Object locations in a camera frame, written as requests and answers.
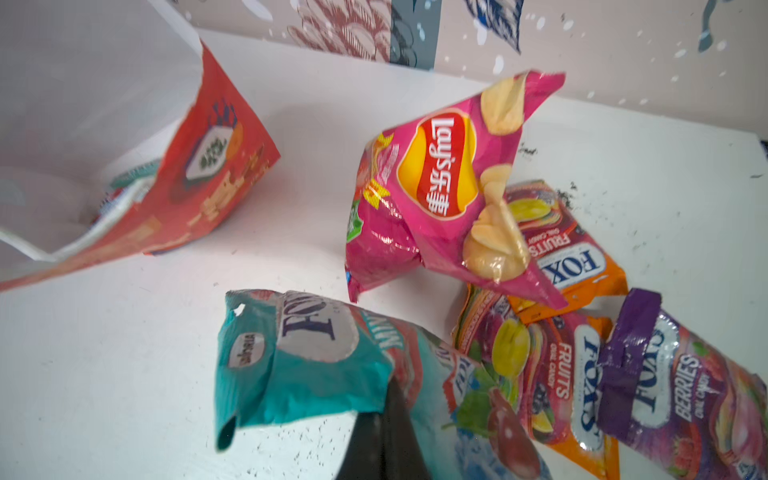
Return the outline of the red paper gift bag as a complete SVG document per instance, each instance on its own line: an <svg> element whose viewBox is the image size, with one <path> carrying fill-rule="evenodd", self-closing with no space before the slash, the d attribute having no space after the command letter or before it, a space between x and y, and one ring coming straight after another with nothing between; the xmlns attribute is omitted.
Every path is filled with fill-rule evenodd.
<svg viewBox="0 0 768 480"><path fill-rule="evenodd" d="M196 241L279 159L173 1L1 5L1 287ZM161 159L92 225L114 177Z"/></svg>

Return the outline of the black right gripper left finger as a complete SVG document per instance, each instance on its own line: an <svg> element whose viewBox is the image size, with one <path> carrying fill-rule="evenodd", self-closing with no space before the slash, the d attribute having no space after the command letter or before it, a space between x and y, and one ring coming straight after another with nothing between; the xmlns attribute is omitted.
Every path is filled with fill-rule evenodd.
<svg viewBox="0 0 768 480"><path fill-rule="evenodd" d="M384 480L384 428L380 413L360 413L336 480Z"/></svg>

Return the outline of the orange Fox's candy bag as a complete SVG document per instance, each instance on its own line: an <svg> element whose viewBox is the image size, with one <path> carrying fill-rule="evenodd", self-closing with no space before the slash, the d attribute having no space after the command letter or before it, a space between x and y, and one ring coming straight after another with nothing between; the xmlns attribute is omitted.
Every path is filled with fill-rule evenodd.
<svg viewBox="0 0 768 480"><path fill-rule="evenodd" d="M567 194L533 180L508 186L505 200L532 258L567 301L564 308L554 309L510 297L512 311L523 323L574 312L597 297L628 293L624 270L576 220Z"/></svg>
<svg viewBox="0 0 768 480"><path fill-rule="evenodd" d="M579 312L524 324L506 297L470 285L453 343L482 364L532 439L597 479L617 479L618 442L596 421L597 361L612 328Z"/></svg>

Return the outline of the purple Fox's candy bag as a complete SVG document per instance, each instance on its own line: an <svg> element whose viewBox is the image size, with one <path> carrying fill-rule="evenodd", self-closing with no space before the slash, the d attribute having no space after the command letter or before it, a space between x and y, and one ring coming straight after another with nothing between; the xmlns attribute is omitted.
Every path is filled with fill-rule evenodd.
<svg viewBox="0 0 768 480"><path fill-rule="evenodd" d="M676 479L767 476L767 387L674 319L626 296L599 356L597 424Z"/></svg>

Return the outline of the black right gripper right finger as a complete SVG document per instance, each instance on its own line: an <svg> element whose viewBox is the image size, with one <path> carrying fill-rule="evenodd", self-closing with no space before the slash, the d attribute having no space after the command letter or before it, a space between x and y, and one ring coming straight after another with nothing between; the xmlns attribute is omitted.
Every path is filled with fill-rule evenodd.
<svg viewBox="0 0 768 480"><path fill-rule="evenodd" d="M405 404L404 394L395 379L388 384L383 412L383 478L431 478Z"/></svg>

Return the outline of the pink Lay's chips bag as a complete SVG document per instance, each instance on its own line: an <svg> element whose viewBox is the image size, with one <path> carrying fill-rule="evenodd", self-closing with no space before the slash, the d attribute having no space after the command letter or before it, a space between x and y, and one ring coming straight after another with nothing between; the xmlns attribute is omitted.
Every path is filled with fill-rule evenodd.
<svg viewBox="0 0 768 480"><path fill-rule="evenodd" d="M380 133L357 172L345 253L348 295L424 267L561 308L505 200L524 123L565 83L529 70Z"/></svg>

